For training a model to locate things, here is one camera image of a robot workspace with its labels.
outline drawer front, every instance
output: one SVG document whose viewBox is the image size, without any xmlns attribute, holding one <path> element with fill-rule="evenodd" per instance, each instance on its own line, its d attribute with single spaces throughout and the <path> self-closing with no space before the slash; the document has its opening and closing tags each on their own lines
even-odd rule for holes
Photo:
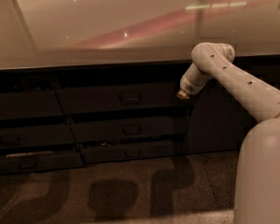
<svg viewBox="0 0 280 224">
<path fill-rule="evenodd" d="M 0 149 L 74 144 L 69 126 L 46 125 L 0 130 Z"/>
<path fill-rule="evenodd" d="M 155 117 L 119 119 L 73 124 L 71 126 L 77 142 L 90 142 L 117 138 L 151 137 L 185 133 L 188 117 Z"/>
<path fill-rule="evenodd" d="M 174 82 L 57 90 L 65 114 L 184 105 Z"/>
<path fill-rule="evenodd" d="M 180 143 L 165 140 L 110 147 L 89 147 L 82 149 L 81 154 L 84 162 L 95 163 L 172 156 L 179 154 L 180 148 Z"/>
<path fill-rule="evenodd" d="M 0 157 L 0 175 L 83 166 L 84 163 L 80 155 L 71 150 L 23 157 Z"/>
<path fill-rule="evenodd" d="M 0 93 L 0 120 L 61 116 L 54 91 Z"/>
</svg>

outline floor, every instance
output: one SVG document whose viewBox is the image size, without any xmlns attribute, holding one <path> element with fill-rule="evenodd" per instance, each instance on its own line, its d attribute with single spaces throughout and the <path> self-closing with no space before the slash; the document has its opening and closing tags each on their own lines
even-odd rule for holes
<svg viewBox="0 0 280 224">
<path fill-rule="evenodd" d="M 232 224 L 237 152 L 0 176 L 0 224 Z"/>
</svg>

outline brown floor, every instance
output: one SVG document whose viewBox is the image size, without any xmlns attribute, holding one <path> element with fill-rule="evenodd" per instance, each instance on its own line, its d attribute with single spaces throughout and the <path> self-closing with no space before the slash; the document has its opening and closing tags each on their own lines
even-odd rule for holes
<svg viewBox="0 0 280 224">
<path fill-rule="evenodd" d="M 0 224 L 232 224 L 236 165 L 222 152 L 0 176 Z"/>
</svg>

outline reflective surface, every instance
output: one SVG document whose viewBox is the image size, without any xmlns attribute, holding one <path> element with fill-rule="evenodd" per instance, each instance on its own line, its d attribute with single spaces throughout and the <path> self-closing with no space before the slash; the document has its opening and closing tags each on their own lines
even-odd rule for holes
<svg viewBox="0 0 280 224">
<path fill-rule="evenodd" d="M 0 69 L 280 54 L 280 0 L 0 0 Z"/>
</svg>

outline dark drawer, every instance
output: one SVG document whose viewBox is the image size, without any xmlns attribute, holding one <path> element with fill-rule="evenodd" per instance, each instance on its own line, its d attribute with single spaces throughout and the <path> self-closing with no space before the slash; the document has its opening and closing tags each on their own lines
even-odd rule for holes
<svg viewBox="0 0 280 224">
<path fill-rule="evenodd" d="M 82 149 L 81 154 L 84 162 L 95 163 L 172 156 L 179 154 L 180 148 L 180 143 L 165 140 L 109 147 L 88 147 Z"/>
<path fill-rule="evenodd" d="M 44 152 L 44 154 L 21 157 L 0 157 L 0 175 L 83 166 L 79 153 L 74 150 L 48 152 L 48 154 Z"/>
<path fill-rule="evenodd" d="M 184 105 L 174 82 L 57 90 L 65 114 Z"/>
<path fill-rule="evenodd" d="M 0 149 L 74 144 L 69 126 L 44 125 L 0 130 Z"/>
<path fill-rule="evenodd" d="M 73 124 L 73 134 L 79 143 L 115 138 L 151 137 L 185 133 L 188 117 L 153 117 L 119 119 Z"/>
<path fill-rule="evenodd" d="M 61 116 L 54 91 L 0 93 L 0 120 Z"/>
</svg>

